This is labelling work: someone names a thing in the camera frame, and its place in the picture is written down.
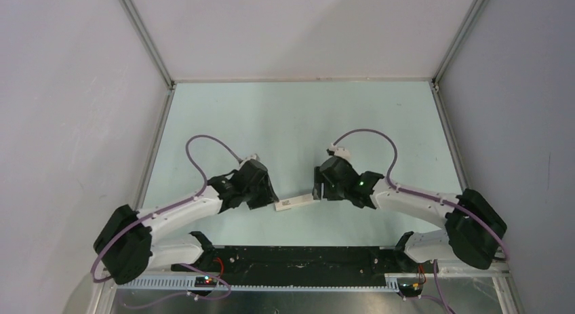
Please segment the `white remote control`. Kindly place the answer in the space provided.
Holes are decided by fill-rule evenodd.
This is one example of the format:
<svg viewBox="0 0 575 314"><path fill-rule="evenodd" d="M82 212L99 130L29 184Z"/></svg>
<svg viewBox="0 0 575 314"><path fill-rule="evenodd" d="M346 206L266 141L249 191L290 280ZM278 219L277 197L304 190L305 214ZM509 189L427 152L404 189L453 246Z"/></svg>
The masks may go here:
<svg viewBox="0 0 575 314"><path fill-rule="evenodd" d="M313 203L319 202L315 199L312 194L299 195L295 197L290 197L287 199L280 199L278 202L274 203L275 210L277 212L291 210L294 208L299 208L305 205L311 205Z"/></svg>

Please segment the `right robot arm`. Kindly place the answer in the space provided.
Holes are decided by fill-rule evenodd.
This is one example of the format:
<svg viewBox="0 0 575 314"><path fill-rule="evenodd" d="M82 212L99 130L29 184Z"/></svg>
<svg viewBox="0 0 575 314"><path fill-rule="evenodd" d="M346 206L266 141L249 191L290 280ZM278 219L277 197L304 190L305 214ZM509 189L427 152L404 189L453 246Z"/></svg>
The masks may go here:
<svg viewBox="0 0 575 314"><path fill-rule="evenodd" d="M465 189L457 195L403 187L376 172L359 174L349 161L337 156L315 167L313 197L395 211L435 225L435 231L408 231L400 237L393 256L404 272L433 260L460 260L487 270L507 231L504 220L476 190Z"/></svg>

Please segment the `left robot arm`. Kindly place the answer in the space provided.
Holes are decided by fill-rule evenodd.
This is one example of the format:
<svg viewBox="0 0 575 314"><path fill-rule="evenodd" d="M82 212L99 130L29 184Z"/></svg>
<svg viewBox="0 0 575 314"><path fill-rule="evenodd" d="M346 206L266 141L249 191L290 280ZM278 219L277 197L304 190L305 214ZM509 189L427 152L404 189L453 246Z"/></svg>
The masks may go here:
<svg viewBox="0 0 575 314"><path fill-rule="evenodd" d="M196 195L147 211L129 205L111 214L94 242L96 264L108 272L96 283L112 279L127 284L147 269L172 264L191 264L198 271L212 267L214 252L198 234L171 239L174 231L208 216L215 216L246 203L251 210L279 201L267 168L256 159L244 161L236 170L214 176Z"/></svg>

